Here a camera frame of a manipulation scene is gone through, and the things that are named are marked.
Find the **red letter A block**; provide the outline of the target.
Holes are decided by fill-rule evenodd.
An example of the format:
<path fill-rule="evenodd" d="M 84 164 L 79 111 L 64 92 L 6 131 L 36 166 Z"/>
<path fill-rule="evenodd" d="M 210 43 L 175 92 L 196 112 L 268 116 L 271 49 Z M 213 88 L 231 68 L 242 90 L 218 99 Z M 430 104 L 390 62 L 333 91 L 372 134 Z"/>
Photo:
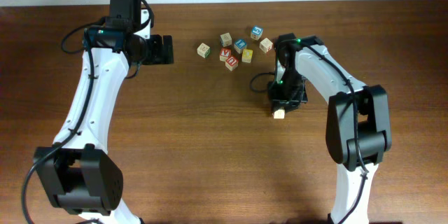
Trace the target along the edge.
<path fill-rule="evenodd" d="M 219 53 L 220 61 L 225 62 L 231 56 L 231 49 L 229 48 L 221 48 Z"/>

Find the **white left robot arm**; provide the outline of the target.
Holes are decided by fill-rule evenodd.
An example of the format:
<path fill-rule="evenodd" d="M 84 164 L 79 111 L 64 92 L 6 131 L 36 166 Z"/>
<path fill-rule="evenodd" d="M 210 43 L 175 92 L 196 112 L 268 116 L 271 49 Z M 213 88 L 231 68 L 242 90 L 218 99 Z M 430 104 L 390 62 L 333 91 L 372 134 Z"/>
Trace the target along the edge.
<path fill-rule="evenodd" d="M 123 199 L 123 173 L 108 155 L 116 98 L 131 66 L 171 64 L 171 36 L 152 35 L 150 8 L 113 11 L 83 30 L 83 69 L 66 120 L 50 147 L 38 147 L 36 173 L 50 204 L 84 223 L 142 223 Z"/>

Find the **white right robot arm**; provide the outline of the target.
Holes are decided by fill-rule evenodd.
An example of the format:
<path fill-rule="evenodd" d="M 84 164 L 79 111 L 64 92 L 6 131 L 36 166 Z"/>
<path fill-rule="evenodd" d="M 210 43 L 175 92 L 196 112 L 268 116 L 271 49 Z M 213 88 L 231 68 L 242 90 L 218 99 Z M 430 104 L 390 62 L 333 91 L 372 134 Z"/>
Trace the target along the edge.
<path fill-rule="evenodd" d="M 306 82 L 328 105 L 325 142 L 337 165 L 335 203 L 328 222 L 368 223 L 372 180 L 391 148 L 385 89 L 353 77 L 317 36 L 280 35 L 274 50 L 274 80 L 268 85 L 273 116 L 282 119 L 307 102 Z"/>

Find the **yellow wooden block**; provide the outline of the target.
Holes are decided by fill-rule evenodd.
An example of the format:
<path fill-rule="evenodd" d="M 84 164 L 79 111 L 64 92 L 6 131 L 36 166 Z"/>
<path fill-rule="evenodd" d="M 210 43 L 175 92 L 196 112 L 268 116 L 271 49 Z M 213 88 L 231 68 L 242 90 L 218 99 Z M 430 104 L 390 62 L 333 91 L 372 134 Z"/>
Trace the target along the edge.
<path fill-rule="evenodd" d="M 244 63 L 251 63 L 253 58 L 253 51 L 249 49 L 243 49 L 241 54 L 241 61 Z"/>

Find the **red letter U block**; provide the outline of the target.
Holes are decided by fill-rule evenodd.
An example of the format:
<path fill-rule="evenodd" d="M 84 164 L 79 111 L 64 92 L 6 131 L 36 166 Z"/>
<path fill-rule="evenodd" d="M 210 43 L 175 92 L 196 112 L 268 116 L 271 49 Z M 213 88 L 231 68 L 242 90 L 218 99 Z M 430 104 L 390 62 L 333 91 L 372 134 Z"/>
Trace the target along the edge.
<path fill-rule="evenodd" d="M 226 59 L 225 61 L 225 66 L 230 70 L 233 71 L 235 70 L 239 65 L 239 60 L 234 57 L 234 56 L 230 56 Z"/>

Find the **natural block brown picture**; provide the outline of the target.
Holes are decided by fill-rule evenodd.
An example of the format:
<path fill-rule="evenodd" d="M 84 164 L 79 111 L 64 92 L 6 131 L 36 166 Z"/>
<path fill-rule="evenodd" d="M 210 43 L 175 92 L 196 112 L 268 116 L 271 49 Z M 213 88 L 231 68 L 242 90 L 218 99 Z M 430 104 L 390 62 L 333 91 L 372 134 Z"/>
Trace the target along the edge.
<path fill-rule="evenodd" d="M 274 119 L 284 119 L 285 118 L 285 109 L 284 108 L 279 108 L 276 111 L 273 112 L 273 118 Z"/>

